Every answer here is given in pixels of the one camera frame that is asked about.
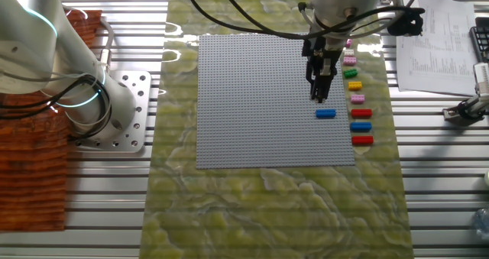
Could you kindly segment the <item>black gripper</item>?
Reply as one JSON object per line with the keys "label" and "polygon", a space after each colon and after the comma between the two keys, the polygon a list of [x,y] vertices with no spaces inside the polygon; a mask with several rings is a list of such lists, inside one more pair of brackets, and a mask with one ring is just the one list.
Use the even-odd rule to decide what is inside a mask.
{"label": "black gripper", "polygon": [[[343,42],[331,37],[314,37],[303,42],[302,56],[307,58],[306,80],[310,98],[323,102],[328,98],[332,81],[337,74],[336,64],[343,51]],[[320,84],[317,77],[320,73]]]}

